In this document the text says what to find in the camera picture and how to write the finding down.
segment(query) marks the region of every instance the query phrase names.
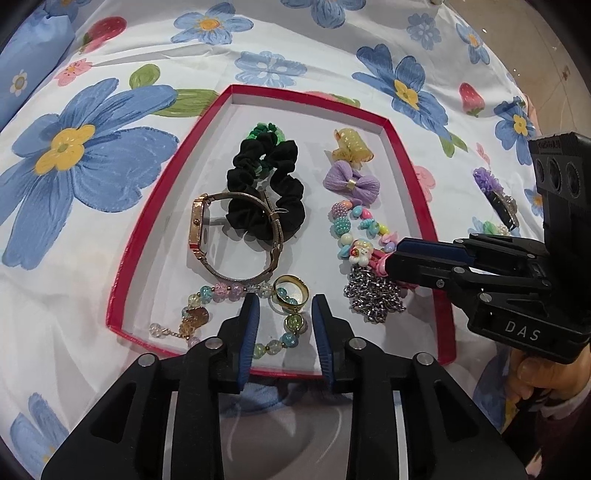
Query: purple bow hair clip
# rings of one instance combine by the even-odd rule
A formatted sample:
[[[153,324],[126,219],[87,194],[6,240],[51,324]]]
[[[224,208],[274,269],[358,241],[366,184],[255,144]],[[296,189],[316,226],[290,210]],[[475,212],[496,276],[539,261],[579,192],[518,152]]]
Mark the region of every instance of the purple bow hair clip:
[[[322,182],[332,192],[351,197],[354,205],[371,205],[379,193],[379,180],[373,175],[361,175],[345,160],[336,161]]]

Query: black scrunchie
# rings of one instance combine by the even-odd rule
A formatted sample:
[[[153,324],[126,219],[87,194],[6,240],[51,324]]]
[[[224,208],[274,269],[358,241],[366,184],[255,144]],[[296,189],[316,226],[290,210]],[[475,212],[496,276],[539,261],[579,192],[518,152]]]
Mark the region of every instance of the black scrunchie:
[[[304,196],[302,183],[289,175],[296,168],[297,145],[293,140],[277,143],[273,132],[259,134],[256,139],[243,140],[240,153],[234,157],[234,168],[228,171],[228,190],[253,195],[264,202],[262,194],[255,188],[256,170],[272,169],[275,172],[269,185],[281,196],[275,204],[277,209],[287,212],[279,213],[279,222],[285,237],[290,237],[301,227],[306,218],[306,211],[301,202]],[[257,205],[247,200],[232,199],[228,206],[226,218],[235,229],[244,229],[263,241],[273,239],[271,221],[267,214]]]

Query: blue pillow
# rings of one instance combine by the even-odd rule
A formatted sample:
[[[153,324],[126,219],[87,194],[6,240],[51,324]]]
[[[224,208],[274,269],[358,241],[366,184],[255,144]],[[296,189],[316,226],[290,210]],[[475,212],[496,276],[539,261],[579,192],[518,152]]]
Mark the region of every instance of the blue pillow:
[[[68,15],[50,17],[44,6],[18,27],[0,53],[0,131],[74,40]]]

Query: camera lens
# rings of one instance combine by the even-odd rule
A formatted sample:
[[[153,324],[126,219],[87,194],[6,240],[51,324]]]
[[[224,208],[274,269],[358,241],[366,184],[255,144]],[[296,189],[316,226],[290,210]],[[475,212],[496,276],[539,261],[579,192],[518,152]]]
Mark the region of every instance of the camera lens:
[[[539,160],[535,161],[535,176],[538,178],[540,183],[544,183],[546,175],[544,174],[544,166]]]
[[[566,165],[566,180],[569,182],[570,194],[574,198],[578,197],[581,191],[581,185],[579,183],[579,174],[577,169],[572,163]]]
[[[550,175],[550,181],[552,185],[556,189],[557,192],[560,191],[560,187],[562,186],[562,178],[560,176],[560,169],[558,168],[558,164],[556,160],[551,158],[548,160],[548,174]]]

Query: wristwatch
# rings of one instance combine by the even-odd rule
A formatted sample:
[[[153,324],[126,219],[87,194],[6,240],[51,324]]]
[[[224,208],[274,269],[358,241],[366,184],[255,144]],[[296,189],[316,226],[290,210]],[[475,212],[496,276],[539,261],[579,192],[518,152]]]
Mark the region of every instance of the wristwatch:
[[[244,284],[257,284],[260,283],[263,278],[270,272],[273,272],[279,264],[279,255],[283,250],[283,230],[279,222],[279,212],[273,208],[271,201],[267,196],[266,192],[262,192],[264,201],[258,199],[253,195],[242,192],[223,192],[216,193],[214,195],[208,195],[203,193],[197,199],[193,201],[193,210],[191,212],[191,225],[189,227],[189,249],[193,251],[193,254],[199,260],[208,272],[214,275],[220,280],[229,283],[244,283]],[[208,227],[209,227],[209,206],[216,200],[225,199],[241,199],[258,205],[269,217],[271,221],[271,227],[273,229],[273,244],[271,248],[271,262],[269,266],[261,273],[251,278],[237,279],[225,277],[221,273],[218,273],[207,261],[207,243],[208,243]]]

